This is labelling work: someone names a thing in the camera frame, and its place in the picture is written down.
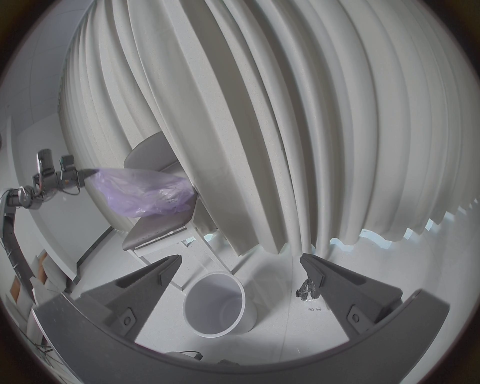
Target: ceiling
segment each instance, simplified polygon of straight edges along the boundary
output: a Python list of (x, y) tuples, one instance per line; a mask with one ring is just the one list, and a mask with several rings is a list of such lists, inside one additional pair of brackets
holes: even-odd
[(60, 0), (34, 25), (0, 85), (0, 132), (12, 116), (17, 133), (57, 110), (70, 40), (92, 0)]

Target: curtain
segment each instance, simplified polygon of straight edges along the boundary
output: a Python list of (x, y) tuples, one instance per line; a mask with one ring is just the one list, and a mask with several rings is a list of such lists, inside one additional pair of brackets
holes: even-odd
[[(479, 82), (416, 0), (98, 0), (59, 115), (81, 167), (163, 131), (237, 254), (391, 241), (480, 190)], [(92, 198), (113, 227), (133, 221)]]

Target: chair backrest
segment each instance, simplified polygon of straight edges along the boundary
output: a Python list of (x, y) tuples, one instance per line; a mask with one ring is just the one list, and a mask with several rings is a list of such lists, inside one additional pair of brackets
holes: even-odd
[(178, 161), (163, 132), (138, 144), (123, 162), (124, 168), (161, 171)]

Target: translucent bag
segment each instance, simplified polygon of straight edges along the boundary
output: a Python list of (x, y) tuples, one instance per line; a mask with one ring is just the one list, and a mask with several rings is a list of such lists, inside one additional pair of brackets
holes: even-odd
[(186, 211), (195, 193), (185, 178), (143, 169), (101, 168), (89, 180), (114, 212), (127, 217)]

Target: white floor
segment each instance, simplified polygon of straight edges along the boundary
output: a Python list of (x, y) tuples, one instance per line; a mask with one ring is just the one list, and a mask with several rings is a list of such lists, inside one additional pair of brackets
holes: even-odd
[[(366, 238), (360, 238), (350, 252), (331, 248), (330, 261), (355, 272), (400, 287), (403, 299), (424, 288), (451, 305), (450, 313), (432, 347), (405, 383), (417, 382), (443, 355), (457, 337), (470, 315), (480, 292), (480, 206), (455, 217), (447, 215), (443, 222), (419, 236), (392, 243), (382, 249)], [(141, 267), (121, 250), (122, 236), (113, 233), (96, 249), (82, 266), (82, 279), (72, 296), (109, 282)], [(197, 350), (205, 362), (222, 359), (239, 364), (263, 364), (309, 356), (348, 339), (334, 315), (320, 297), (303, 302), (295, 291), (306, 279), (299, 263), (300, 255), (292, 256), (288, 246), (280, 255), (266, 253), (257, 247), (237, 257), (220, 235), (210, 244), (245, 286), (258, 309), (256, 326), (241, 336), (205, 339), (190, 331), (182, 315), (184, 293), (169, 286), (139, 334), (136, 342), (159, 352)], [(174, 281), (191, 286), (204, 273), (216, 266), (194, 241), (185, 249), (173, 245), (150, 254), (151, 262), (171, 254), (182, 255), (182, 266)]]

